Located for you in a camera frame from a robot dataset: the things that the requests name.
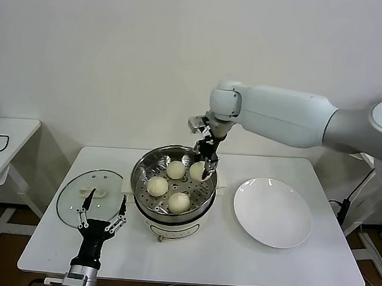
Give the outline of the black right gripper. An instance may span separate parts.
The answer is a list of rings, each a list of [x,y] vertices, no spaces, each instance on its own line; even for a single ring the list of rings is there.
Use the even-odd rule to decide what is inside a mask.
[[[204,138],[198,140],[193,148],[194,152],[201,155],[202,160],[204,160],[204,169],[201,174],[202,181],[209,179],[216,172],[219,160],[216,153],[218,146],[218,139]]]

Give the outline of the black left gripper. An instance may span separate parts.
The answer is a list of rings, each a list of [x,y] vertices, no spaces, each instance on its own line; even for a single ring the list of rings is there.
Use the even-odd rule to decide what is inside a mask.
[[[90,209],[95,191],[96,188],[93,188],[84,199],[82,207],[76,210],[79,217],[77,229],[82,235],[83,240],[78,255],[71,260],[70,265],[100,269],[100,255],[103,243],[114,237],[114,233],[111,232],[118,232],[127,221],[126,200],[128,197],[124,195],[117,214],[110,221],[88,219],[87,211]]]

